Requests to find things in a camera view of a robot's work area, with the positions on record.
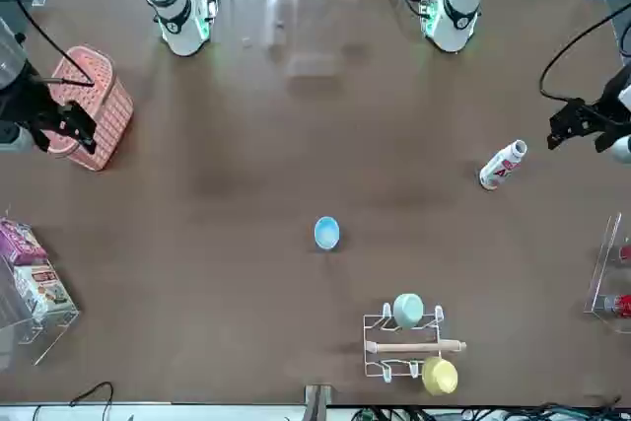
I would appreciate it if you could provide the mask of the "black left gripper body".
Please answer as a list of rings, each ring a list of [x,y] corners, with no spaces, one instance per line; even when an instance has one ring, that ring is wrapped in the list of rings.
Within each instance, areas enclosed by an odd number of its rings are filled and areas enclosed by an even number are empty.
[[[598,127],[600,129],[626,129],[630,127],[630,106],[622,97],[629,86],[630,66],[623,66],[605,84],[597,101]]]

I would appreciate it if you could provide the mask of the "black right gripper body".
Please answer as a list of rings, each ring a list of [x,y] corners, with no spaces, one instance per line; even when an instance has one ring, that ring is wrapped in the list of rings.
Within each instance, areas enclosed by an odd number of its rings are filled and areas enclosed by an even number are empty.
[[[18,76],[1,88],[1,121],[52,130],[55,101],[36,69],[26,62]]]

